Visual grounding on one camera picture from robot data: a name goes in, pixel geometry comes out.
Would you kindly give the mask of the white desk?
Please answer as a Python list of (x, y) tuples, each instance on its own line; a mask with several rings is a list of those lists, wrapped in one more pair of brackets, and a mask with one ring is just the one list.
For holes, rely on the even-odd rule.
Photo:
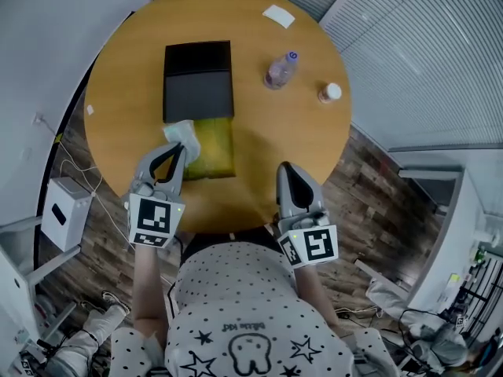
[(401, 178), (455, 181), (450, 205), (416, 283), (405, 290), (357, 260), (355, 265), (396, 294), (409, 309), (441, 313), (449, 308), (468, 274), (479, 243), (496, 238), (486, 230), (486, 214), (467, 170), (400, 170)]

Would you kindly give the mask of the white box appliance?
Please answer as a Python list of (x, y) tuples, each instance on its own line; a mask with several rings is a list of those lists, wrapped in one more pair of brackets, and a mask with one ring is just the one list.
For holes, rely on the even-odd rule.
[(72, 178), (51, 178), (42, 212), (42, 232), (61, 251), (80, 245), (91, 202), (91, 194)]

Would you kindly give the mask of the white metal desk frame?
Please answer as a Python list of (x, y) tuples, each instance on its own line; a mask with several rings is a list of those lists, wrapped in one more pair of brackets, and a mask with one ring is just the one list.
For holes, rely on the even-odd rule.
[(0, 225), (0, 307), (33, 342), (46, 342), (76, 307), (71, 302), (48, 325), (42, 324), (42, 314), (35, 306), (36, 286), (81, 251), (77, 245), (39, 265), (41, 223), (42, 217), (38, 216)]

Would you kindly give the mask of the person's right forearm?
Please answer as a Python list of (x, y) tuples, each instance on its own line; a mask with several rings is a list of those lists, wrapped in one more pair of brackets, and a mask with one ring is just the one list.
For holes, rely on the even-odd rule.
[(326, 324), (336, 332), (339, 319), (321, 283), (314, 265), (306, 265), (294, 270), (298, 296), (313, 306), (324, 318)]

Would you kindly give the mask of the white dotted star-print shirt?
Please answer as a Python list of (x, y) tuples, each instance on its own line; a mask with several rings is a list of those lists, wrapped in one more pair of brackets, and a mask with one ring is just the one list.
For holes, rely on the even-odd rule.
[(167, 328), (141, 320), (113, 333), (109, 377), (399, 377), (380, 333), (334, 332), (276, 251), (206, 248), (180, 267), (175, 290)]

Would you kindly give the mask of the white paper sheet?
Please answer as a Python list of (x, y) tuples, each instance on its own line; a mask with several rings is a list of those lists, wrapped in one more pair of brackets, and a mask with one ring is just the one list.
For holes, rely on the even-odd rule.
[(295, 17), (291, 13), (277, 5), (271, 5), (267, 8), (263, 12), (263, 16), (281, 25), (284, 29), (288, 29), (295, 21)]

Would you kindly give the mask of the small white-capped jar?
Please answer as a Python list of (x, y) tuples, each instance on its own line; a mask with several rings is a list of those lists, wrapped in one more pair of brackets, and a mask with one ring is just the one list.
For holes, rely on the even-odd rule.
[(318, 100), (321, 103), (327, 104), (333, 101), (337, 101), (342, 97), (341, 87), (334, 83), (328, 83), (318, 92)]

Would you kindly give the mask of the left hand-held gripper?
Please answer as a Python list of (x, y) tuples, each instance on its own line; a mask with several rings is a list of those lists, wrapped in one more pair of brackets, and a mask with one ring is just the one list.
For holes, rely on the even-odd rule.
[[(129, 243), (165, 248), (173, 239), (185, 210), (180, 192), (186, 154), (182, 144), (168, 143), (141, 159), (125, 202)], [(166, 175), (158, 178), (156, 170), (169, 159)]]

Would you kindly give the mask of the person's left forearm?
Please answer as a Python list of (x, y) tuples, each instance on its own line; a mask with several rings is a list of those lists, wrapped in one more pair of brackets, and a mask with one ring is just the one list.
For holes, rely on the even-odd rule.
[(137, 245), (135, 248), (132, 314), (134, 324), (139, 324), (141, 320), (167, 320), (159, 256), (155, 247)]

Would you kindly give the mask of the black box with yellow tray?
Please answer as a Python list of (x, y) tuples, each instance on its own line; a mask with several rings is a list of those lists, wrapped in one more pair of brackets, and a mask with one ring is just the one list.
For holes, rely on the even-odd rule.
[(188, 42), (165, 47), (163, 122), (192, 120), (201, 145), (184, 179), (233, 178), (233, 77), (229, 41)]

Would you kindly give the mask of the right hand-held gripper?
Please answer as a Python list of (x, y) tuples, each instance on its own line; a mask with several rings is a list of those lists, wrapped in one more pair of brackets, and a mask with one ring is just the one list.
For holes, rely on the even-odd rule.
[(281, 236), (277, 239), (292, 268), (338, 258), (336, 225), (326, 210), (292, 216), (292, 205), (306, 212), (323, 208), (321, 186), (302, 168), (283, 162), (277, 168), (276, 195)]

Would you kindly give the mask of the clear plastic water bottle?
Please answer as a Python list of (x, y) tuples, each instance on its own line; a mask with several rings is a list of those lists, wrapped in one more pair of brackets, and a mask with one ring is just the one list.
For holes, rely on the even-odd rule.
[(264, 76), (264, 84), (272, 90), (281, 89), (296, 73), (298, 59), (299, 54), (290, 51), (274, 60)]

